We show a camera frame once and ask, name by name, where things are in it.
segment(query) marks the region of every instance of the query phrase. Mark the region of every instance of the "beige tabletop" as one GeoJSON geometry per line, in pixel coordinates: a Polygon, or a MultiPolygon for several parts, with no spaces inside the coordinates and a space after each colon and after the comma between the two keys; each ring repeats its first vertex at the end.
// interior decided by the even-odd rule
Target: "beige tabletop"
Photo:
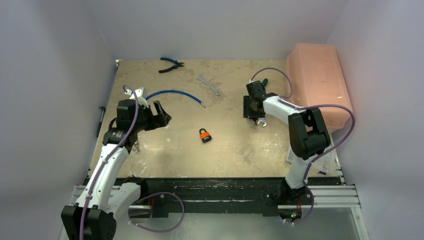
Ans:
{"type": "MultiPolygon", "coordinates": [[[[159,100],[172,116],[169,125],[138,133],[140,153],[131,151],[118,177],[198,178],[198,177],[283,177],[289,148],[288,126],[268,115],[267,126],[255,126],[243,118],[243,96],[252,75],[265,67],[285,71],[286,60],[180,60],[184,67],[158,73],[172,64],[160,60],[122,60],[107,104],[100,137],[97,140],[92,169],[96,166],[103,134],[116,117],[118,101],[128,98],[122,85],[144,87],[147,95],[161,90],[180,90],[200,99],[178,93],[163,93],[147,102],[159,100]],[[204,78],[222,91],[215,93],[199,81],[204,78]],[[212,141],[202,143],[199,129],[205,128],[212,141]]],[[[268,78],[268,93],[287,94],[287,80],[273,70],[258,74],[255,80],[268,78]]]]}

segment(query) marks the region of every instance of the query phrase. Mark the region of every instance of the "combination wrench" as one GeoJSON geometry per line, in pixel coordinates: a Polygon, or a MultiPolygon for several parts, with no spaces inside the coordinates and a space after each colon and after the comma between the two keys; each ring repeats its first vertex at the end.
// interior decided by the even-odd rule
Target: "combination wrench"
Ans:
{"type": "Polygon", "coordinates": [[[204,82],[209,88],[211,88],[215,92],[216,95],[220,95],[223,92],[223,91],[219,90],[218,88],[214,87],[208,81],[206,81],[206,79],[203,77],[203,75],[200,75],[197,79],[204,82]]]}

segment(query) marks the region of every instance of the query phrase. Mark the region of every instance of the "wooden tabletop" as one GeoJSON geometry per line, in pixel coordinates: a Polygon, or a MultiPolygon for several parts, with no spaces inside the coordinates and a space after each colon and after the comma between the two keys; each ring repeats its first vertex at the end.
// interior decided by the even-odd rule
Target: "wooden tabletop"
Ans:
{"type": "MultiPolygon", "coordinates": [[[[180,60],[184,67],[158,73],[172,65],[160,60],[122,60],[107,104],[92,168],[100,157],[103,134],[116,117],[118,101],[127,99],[124,84],[147,94],[161,90],[180,90],[200,99],[178,93],[163,93],[147,102],[159,100],[172,116],[169,125],[138,133],[140,153],[131,151],[118,177],[201,178],[201,177],[284,177],[289,148],[288,126],[268,115],[267,126],[255,126],[243,118],[246,84],[258,70],[275,67],[286,70],[286,60],[180,60]],[[215,93],[197,78],[204,78],[222,91],[215,93]],[[206,129],[212,141],[202,143],[199,129],[206,129]]],[[[258,74],[255,80],[268,78],[267,93],[287,94],[287,80],[273,70],[258,74]]]]}

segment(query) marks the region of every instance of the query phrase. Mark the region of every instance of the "storage box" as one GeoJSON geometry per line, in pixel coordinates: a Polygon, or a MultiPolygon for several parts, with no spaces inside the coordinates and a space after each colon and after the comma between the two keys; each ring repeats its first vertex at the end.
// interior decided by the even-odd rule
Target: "storage box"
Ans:
{"type": "MultiPolygon", "coordinates": [[[[293,82],[290,101],[301,107],[338,104],[352,109],[336,48],[328,44],[298,43],[287,57],[293,82]]],[[[320,108],[329,132],[343,128],[350,115],[335,107],[320,108]]]]}

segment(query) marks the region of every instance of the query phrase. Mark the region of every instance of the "blue and black pliers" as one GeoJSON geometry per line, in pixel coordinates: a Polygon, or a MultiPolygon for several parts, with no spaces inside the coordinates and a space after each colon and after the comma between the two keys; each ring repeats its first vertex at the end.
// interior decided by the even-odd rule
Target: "blue and black pliers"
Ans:
{"type": "Polygon", "coordinates": [[[177,69],[178,67],[184,67],[184,62],[178,62],[177,60],[174,60],[174,59],[171,59],[171,58],[161,57],[161,58],[160,58],[160,60],[168,61],[168,62],[171,62],[171,63],[173,63],[173,64],[174,64],[174,65],[173,65],[172,67],[170,67],[170,68],[163,69],[163,70],[159,70],[159,73],[160,73],[160,74],[167,73],[167,72],[169,72],[169,71],[171,71],[171,70],[173,70],[173,69],[177,69]]]}

